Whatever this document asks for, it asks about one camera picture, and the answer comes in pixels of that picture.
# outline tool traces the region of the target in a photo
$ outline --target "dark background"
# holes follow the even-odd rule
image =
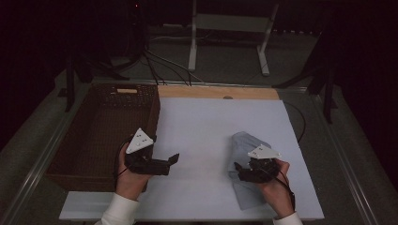
[[[121,7],[125,1],[114,1]],[[191,2],[142,1],[150,25],[191,22]],[[126,38],[125,10],[106,7],[107,1],[2,1],[0,8],[0,148],[54,88],[54,77],[64,68],[67,51],[99,59],[110,55],[115,43],[106,37],[100,13],[115,16],[115,32]],[[207,13],[263,13],[261,1],[199,1]],[[398,160],[397,18],[392,3],[372,1],[283,1],[274,23],[275,32],[304,32],[319,36],[306,68],[322,60],[336,65],[336,80],[392,183]]]

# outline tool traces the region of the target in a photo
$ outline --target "metal frame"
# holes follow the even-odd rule
[[[246,32],[264,32],[263,42],[257,46],[258,60],[263,76],[269,76],[268,63],[266,58],[266,47],[272,31],[272,26],[278,11],[278,4],[275,4],[270,17],[242,17],[242,16],[224,16],[208,15],[197,13],[196,0],[193,0],[192,6],[192,34],[191,51],[188,70],[194,72],[196,68],[196,29],[212,30],[234,30]]]

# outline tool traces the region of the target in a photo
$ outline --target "hand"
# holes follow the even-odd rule
[[[138,174],[131,172],[130,170],[125,170],[126,166],[124,164],[124,161],[126,149],[128,146],[129,144],[125,143],[120,151],[118,172],[121,174],[117,178],[115,193],[126,199],[137,201],[138,196],[140,196],[145,184],[147,183],[149,178],[152,177],[152,175]]]
[[[281,172],[278,174],[277,178],[288,185],[289,181],[286,174],[289,170],[290,164],[288,162],[278,160],[277,158],[275,158],[275,160],[281,168]],[[289,191],[278,181],[273,179],[267,183],[256,185],[261,189],[264,198],[266,199],[267,203],[275,210],[278,218],[285,218],[295,213],[290,200]]]

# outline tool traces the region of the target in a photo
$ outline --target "woven basket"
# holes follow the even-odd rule
[[[156,135],[160,110],[156,85],[93,84],[46,176],[68,191],[114,191],[119,145],[138,128]]]

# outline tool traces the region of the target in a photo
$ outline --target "white board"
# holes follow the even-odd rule
[[[323,218],[295,133],[279,100],[161,98],[154,158],[179,153],[168,176],[151,178],[135,218],[141,221],[262,220],[269,206],[240,210],[227,174],[231,137],[246,131],[269,143],[291,166],[290,187],[302,219]],[[70,192],[61,219],[97,219],[109,193]],[[96,199],[95,207],[87,201]]]

